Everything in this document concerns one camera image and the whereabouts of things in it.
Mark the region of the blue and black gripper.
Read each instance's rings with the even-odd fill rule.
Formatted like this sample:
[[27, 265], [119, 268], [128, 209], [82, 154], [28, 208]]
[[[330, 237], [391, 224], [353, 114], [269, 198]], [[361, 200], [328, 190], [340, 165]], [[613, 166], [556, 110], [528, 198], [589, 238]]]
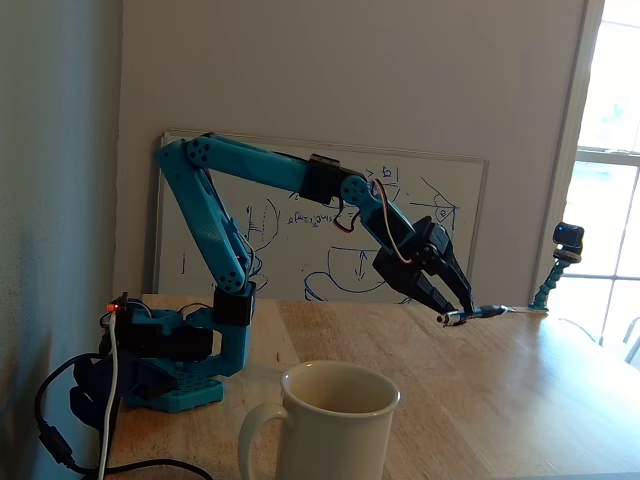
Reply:
[[391, 203], [381, 202], [361, 221], [379, 243], [373, 268], [396, 292], [445, 314], [455, 307], [426, 276], [437, 277], [455, 294], [464, 311], [472, 311], [471, 285], [454, 255], [447, 230], [431, 216], [411, 224]]

